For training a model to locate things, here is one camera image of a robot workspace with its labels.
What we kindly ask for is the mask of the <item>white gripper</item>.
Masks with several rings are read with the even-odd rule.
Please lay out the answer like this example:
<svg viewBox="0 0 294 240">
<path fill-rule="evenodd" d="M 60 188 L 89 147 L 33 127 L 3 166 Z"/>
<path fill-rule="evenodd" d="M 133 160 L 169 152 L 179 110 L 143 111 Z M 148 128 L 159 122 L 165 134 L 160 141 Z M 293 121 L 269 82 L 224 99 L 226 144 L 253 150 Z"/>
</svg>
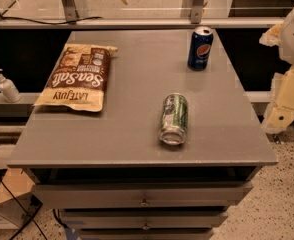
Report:
<svg viewBox="0 0 294 240">
<path fill-rule="evenodd" d="M 269 47 L 278 46 L 281 29 L 282 23 L 275 24 L 262 34 L 259 43 Z M 294 66 L 285 74 L 274 75 L 272 90 L 273 106 L 267 106 L 261 128 L 267 134 L 279 134 L 294 121 Z"/>
</svg>

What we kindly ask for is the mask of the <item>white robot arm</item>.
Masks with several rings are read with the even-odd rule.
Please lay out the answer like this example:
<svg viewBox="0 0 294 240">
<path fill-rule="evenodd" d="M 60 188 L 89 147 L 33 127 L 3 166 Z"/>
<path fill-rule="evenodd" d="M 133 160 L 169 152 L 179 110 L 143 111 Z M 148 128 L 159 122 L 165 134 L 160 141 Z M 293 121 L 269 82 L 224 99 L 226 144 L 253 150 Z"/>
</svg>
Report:
<svg viewBox="0 0 294 240">
<path fill-rule="evenodd" d="M 294 121 L 294 8 L 281 23 L 263 33 L 259 43 L 270 47 L 277 45 L 280 59 L 290 64 L 284 74 L 274 74 L 270 102 L 262 122 L 266 133 L 278 134 Z"/>
</svg>

